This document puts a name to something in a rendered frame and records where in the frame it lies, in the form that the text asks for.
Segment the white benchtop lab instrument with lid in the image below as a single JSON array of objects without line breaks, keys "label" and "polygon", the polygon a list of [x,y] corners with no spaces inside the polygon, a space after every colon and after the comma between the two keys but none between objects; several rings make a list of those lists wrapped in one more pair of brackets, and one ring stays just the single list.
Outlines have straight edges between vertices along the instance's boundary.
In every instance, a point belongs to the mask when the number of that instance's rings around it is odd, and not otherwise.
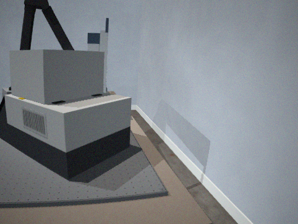
[{"label": "white benchtop lab instrument with lid", "polygon": [[130,147],[131,97],[103,93],[104,52],[9,51],[0,138],[71,179]]}]

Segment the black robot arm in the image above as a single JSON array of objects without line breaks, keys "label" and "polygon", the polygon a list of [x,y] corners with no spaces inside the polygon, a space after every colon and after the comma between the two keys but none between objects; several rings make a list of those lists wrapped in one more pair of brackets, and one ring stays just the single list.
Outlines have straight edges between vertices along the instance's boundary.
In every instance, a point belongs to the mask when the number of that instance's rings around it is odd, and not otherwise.
[{"label": "black robot arm", "polygon": [[36,9],[42,9],[45,18],[48,21],[62,49],[74,50],[51,6],[49,6],[48,0],[24,0],[24,4],[25,8],[20,50],[30,50],[31,48],[33,22]]}]

